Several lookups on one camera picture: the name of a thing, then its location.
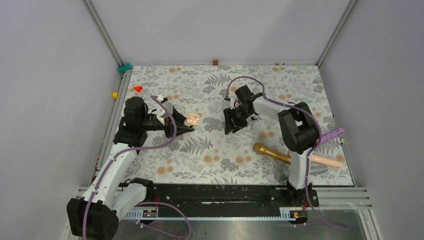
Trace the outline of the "pink earbud charging case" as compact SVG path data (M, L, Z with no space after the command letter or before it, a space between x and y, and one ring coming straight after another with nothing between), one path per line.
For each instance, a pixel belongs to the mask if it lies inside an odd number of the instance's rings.
M191 128L196 128L200 125L201 116L195 113L189 113L184 120L184 125Z

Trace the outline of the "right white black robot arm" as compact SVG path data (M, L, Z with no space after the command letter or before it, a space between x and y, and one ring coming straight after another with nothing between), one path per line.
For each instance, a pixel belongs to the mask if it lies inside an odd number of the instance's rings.
M284 145L291 152L290 175L287 180L287 201L293 206L319 206L312 189L310 156L321 142L322 131L305 102L295 105L281 103L265 93L252 93L244 85L235 91L236 97L225 96L229 107L224 109L224 133L236 133L247 127L248 119L264 115L278 121Z

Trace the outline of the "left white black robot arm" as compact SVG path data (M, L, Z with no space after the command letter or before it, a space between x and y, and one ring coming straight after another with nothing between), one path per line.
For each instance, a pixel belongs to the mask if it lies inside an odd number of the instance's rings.
M86 192L79 198L71 198L66 206L70 231L84 240L111 240L120 220L139 203L152 205L153 211L161 205L151 180L134 178L119 196L115 196L121 178L145 146L148 132L162 131L166 143L152 146L153 150L171 144L174 139L191 133L200 124L200 116L180 114L166 97L152 96L159 109L149 110L141 97L126 100L124 114L115 133L111 150L103 166Z

